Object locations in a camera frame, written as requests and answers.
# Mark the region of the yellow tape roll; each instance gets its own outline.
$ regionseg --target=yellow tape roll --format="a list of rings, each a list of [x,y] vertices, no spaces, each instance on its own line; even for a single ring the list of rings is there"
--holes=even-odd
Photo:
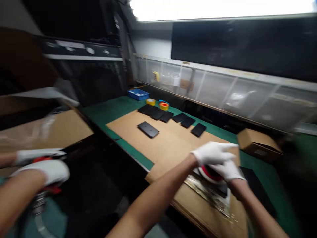
[[[164,111],[167,111],[169,108],[169,105],[167,103],[161,103],[160,104],[160,108]]]
[[[154,106],[155,105],[155,100],[154,99],[147,99],[146,100],[146,104],[149,104],[151,106]]]

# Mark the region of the white glove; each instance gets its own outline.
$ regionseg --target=white glove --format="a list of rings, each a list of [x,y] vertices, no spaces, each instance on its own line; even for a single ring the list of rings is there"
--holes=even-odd
[[[10,177],[16,176],[21,171],[28,169],[40,170],[45,174],[46,182],[44,186],[48,186],[53,183],[62,184],[69,178],[69,169],[61,160],[44,160],[34,164],[29,164],[15,171],[10,175]]]
[[[208,142],[196,150],[191,151],[191,153],[197,158],[199,166],[205,164],[222,164],[227,160],[235,158],[234,154],[226,152],[235,147],[238,147],[238,145],[232,143]]]
[[[60,151],[62,148],[52,149],[39,149],[39,150],[18,150],[17,158],[12,166],[27,165],[32,162],[32,159],[42,156],[61,156],[66,155],[64,151]]]
[[[210,165],[210,167],[219,173],[226,182],[230,182],[235,178],[245,180],[245,178],[239,173],[238,168],[232,160],[225,161],[223,165]]]

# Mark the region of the black monitor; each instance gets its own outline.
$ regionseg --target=black monitor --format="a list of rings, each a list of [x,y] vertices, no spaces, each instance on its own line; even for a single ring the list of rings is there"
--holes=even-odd
[[[317,82],[317,17],[176,22],[171,58]]]

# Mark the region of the blue plastic bin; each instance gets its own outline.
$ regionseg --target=blue plastic bin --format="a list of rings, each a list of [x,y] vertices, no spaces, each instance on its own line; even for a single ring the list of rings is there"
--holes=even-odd
[[[131,98],[134,98],[135,100],[138,100],[138,101],[142,101],[149,98],[149,93],[141,89],[128,90],[128,94]]]

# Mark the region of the green workbench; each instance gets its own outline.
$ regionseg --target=green workbench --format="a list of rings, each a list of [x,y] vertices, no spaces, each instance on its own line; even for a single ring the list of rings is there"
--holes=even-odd
[[[125,151],[138,160],[138,162],[146,169],[150,170],[153,166],[153,163],[106,126],[107,123],[136,109],[139,109],[144,105],[145,101],[137,101],[131,97],[122,96],[104,103],[86,107],[83,109],[83,112],[109,137],[116,139],[118,145],[120,145]],[[172,107],[170,107],[169,111],[174,114],[181,113],[180,110]],[[194,125],[201,123],[207,127],[207,132],[231,143],[237,143],[236,134],[223,130],[189,114],[187,115],[196,120]],[[240,162],[241,166],[252,169],[260,180],[268,196],[270,197],[273,206],[277,210],[277,222],[284,229],[284,231],[287,232],[290,237],[301,237],[299,221],[293,210],[290,199],[283,189],[275,168],[272,165],[252,157],[241,150]]]

